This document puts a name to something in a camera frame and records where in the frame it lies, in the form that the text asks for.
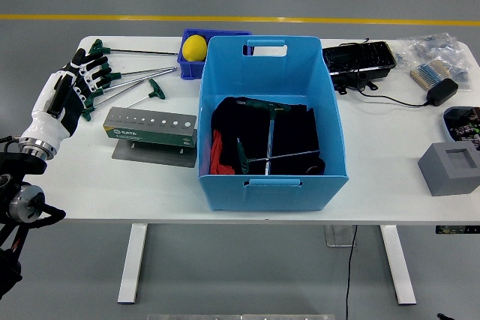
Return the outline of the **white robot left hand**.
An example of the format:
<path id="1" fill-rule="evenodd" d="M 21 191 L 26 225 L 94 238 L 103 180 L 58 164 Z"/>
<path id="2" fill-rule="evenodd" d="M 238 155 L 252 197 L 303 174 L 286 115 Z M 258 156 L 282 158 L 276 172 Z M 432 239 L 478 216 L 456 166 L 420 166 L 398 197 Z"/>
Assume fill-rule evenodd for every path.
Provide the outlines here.
<path id="1" fill-rule="evenodd" d="M 31 112 L 32 123 L 20 137 L 21 151 L 42 151 L 48 159 L 56 155 L 61 142 L 74 134 L 95 90 L 94 81 L 109 73 L 101 67 L 106 63 L 102 53 L 79 48 L 70 62 L 50 75 Z"/>

